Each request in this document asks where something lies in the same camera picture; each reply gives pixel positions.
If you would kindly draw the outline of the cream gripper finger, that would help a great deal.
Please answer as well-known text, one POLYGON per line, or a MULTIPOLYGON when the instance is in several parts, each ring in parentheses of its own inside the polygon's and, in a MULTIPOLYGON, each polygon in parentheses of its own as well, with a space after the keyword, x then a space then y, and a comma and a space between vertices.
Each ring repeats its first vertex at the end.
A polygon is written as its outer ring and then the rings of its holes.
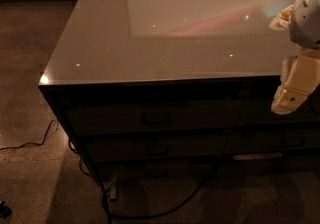
POLYGON ((320 51, 307 49, 282 62, 281 84, 271 104, 278 115, 295 112, 320 85, 320 51))

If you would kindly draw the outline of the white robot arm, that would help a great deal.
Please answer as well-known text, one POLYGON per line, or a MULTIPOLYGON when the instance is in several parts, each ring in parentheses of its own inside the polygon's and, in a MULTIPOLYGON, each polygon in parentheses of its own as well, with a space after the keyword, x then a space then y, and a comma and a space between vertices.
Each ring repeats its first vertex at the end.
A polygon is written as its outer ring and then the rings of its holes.
POLYGON ((320 85, 320 0, 295 0, 273 18, 269 27, 287 30, 290 40, 302 47, 296 56, 283 60, 281 84, 271 105, 273 113, 287 115, 320 85))

